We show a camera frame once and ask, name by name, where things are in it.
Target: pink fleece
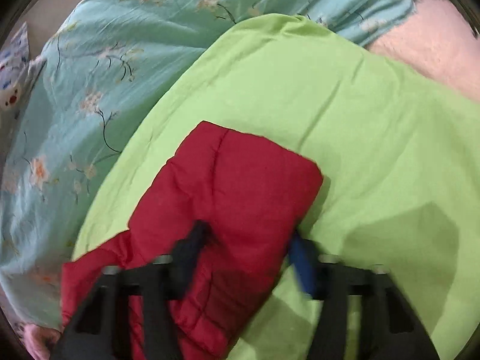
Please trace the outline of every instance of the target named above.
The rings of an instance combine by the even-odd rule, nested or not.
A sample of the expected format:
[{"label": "pink fleece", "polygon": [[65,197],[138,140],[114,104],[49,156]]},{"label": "pink fleece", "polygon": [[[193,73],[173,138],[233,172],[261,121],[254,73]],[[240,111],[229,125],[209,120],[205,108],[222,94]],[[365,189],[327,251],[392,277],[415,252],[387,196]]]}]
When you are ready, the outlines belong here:
[{"label": "pink fleece", "polygon": [[367,49],[480,101],[480,38],[448,0],[417,0],[417,11]]},{"label": "pink fleece", "polygon": [[34,360],[49,360],[49,346],[55,344],[61,333],[55,329],[49,329],[37,325],[25,325],[25,347]]}]

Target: bedding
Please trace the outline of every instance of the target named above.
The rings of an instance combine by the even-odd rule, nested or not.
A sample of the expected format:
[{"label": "bedding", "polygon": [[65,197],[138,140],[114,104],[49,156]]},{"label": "bedding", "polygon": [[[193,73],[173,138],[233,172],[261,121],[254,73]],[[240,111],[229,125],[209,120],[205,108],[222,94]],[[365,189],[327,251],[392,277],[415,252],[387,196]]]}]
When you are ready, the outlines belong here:
[{"label": "bedding", "polygon": [[[142,122],[88,211],[74,259],[128,228],[158,169],[202,120],[320,165],[302,234],[346,263],[387,266],[441,359],[459,353],[480,322],[480,104],[304,17],[249,19]],[[318,307],[286,268],[229,359],[304,358]]]},{"label": "bedding", "polygon": [[415,0],[416,13],[368,45],[480,101],[480,38],[448,0]]},{"label": "bedding", "polygon": [[235,23],[303,14],[366,44],[413,0],[83,0],[46,44],[0,191],[0,285],[19,317],[58,328],[61,264],[143,118]]}]

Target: cartoon face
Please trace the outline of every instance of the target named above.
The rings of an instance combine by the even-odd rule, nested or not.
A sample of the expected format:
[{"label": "cartoon face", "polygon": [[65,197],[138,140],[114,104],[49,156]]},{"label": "cartoon face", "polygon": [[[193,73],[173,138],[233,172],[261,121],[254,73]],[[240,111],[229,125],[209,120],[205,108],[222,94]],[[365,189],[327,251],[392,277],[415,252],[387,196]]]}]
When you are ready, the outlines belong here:
[{"label": "cartoon face", "polygon": [[21,89],[19,85],[11,85],[0,91],[0,108],[4,111],[12,109],[20,100]]}]

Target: lime green sheet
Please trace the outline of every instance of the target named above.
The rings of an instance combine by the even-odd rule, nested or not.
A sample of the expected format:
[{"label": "lime green sheet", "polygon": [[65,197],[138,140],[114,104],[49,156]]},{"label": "lime green sheet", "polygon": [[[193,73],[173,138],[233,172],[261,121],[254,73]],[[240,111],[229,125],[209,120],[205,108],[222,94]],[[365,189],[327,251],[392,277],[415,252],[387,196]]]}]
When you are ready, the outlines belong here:
[{"label": "lime green sheet", "polygon": [[[88,212],[75,258],[127,228],[202,120],[313,159],[326,180],[304,235],[356,266],[388,266],[441,359],[459,353],[480,321],[478,104],[304,17],[249,19],[143,121]],[[304,358],[318,307],[286,268],[229,359]]]}]

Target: cartoon print fabric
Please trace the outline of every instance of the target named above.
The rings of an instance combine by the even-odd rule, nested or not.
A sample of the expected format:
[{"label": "cartoon print fabric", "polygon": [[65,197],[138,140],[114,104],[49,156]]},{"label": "cartoon print fabric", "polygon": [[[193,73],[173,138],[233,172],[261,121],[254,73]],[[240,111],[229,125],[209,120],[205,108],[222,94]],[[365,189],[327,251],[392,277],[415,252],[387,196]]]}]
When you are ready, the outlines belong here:
[{"label": "cartoon print fabric", "polygon": [[24,23],[0,52],[0,174],[20,111],[26,104],[45,60],[28,60],[28,33]]}]

